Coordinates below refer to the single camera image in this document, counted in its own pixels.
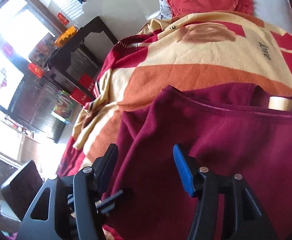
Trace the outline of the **maroon fleece sweater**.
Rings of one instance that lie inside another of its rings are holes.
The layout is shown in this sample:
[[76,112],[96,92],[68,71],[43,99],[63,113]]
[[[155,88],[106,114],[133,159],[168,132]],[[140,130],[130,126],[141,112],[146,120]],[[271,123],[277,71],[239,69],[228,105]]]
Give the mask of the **maroon fleece sweater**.
[[196,201],[183,189],[173,146],[216,174],[239,173],[279,239],[292,233],[292,109],[269,109],[260,86],[228,83],[182,92],[167,86],[153,103],[124,112],[118,161],[107,189],[133,195],[107,220],[123,239],[186,239]]

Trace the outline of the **red gift bag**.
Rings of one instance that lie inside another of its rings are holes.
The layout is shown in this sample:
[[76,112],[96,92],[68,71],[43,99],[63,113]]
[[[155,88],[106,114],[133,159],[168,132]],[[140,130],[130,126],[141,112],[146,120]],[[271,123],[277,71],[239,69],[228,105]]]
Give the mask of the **red gift bag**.
[[93,94],[93,89],[95,85],[94,79],[88,74],[84,74],[80,79],[79,83],[86,88],[91,94]]
[[70,94],[70,97],[82,106],[85,106],[88,102],[92,102],[95,99],[93,89],[89,89],[89,94],[87,95],[80,89],[75,88]]

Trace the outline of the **dark cabinet with boxes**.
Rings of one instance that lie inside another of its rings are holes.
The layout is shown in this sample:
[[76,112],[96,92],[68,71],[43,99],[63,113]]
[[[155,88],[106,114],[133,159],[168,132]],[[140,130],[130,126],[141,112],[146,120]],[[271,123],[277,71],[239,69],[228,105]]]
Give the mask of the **dark cabinet with boxes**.
[[12,95],[5,92],[0,96],[0,111],[24,128],[58,143],[66,124],[52,113],[60,101],[61,90],[55,83],[24,76]]

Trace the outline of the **dark wooden side table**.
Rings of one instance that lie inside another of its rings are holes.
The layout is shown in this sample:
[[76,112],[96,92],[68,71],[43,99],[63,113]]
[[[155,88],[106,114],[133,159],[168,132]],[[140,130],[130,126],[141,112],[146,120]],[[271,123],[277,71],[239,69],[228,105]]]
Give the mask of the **dark wooden side table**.
[[72,53],[78,49],[80,49],[84,54],[88,56],[88,59],[90,60],[93,67],[95,67],[97,70],[102,67],[102,62],[84,44],[85,38],[90,33],[105,33],[105,35],[112,42],[113,45],[116,45],[118,43],[118,40],[115,35],[113,35],[112,31],[103,22],[103,20],[99,16],[97,16],[84,27],[81,27],[78,32],[63,47],[55,49],[48,58],[47,64],[48,66],[53,67],[57,71],[59,71],[76,88],[78,88],[86,96],[94,100],[96,97],[93,96],[92,90],[88,90],[87,88],[85,88],[79,83],[79,81],[77,81],[67,72],[72,63]]

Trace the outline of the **yellow plastic basket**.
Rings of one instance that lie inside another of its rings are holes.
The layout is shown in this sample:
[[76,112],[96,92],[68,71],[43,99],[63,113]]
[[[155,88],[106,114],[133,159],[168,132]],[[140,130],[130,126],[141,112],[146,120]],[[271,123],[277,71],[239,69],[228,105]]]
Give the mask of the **yellow plastic basket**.
[[69,27],[65,32],[63,32],[54,42],[56,47],[63,47],[77,32],[79,28],[75,25]]

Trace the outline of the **red orange cream blanket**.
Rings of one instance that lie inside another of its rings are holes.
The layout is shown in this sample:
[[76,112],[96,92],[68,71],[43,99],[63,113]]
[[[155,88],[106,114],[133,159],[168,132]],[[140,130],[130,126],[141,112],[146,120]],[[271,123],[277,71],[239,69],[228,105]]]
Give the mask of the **red orange cream blanket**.
[[117,140],[124,111],[151,104],[166,86],[181,91],[254,83],[292,95],[292,34],[241,12],[215,11],[150,20],[108,53],[79,113],[57,169],[77,173]]

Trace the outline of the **floral quilt bedding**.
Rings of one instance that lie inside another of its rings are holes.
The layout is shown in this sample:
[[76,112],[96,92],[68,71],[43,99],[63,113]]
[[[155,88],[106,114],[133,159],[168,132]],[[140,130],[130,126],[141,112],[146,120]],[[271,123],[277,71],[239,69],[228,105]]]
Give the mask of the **floral quilt bedding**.
[[158,0],[160,5],[160,12],[158,18],[168,20],[172,18],[172,12],[167,0]]

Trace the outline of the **white rectangular pillow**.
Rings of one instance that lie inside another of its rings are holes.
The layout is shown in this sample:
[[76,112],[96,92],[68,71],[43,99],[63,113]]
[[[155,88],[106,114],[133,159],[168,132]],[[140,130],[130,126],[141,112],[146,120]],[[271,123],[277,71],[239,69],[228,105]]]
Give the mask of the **white rectangular pillow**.
[[292,34],[290,0],[253,0],[253,15]]

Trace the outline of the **red wall sticker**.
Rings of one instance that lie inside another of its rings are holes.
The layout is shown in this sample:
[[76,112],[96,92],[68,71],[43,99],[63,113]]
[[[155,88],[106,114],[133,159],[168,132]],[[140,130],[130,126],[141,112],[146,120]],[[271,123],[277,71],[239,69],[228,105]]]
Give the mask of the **red wall sticker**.
[[57,18],[64,26],[68,25],[70,22],[61,12],[57,14]]

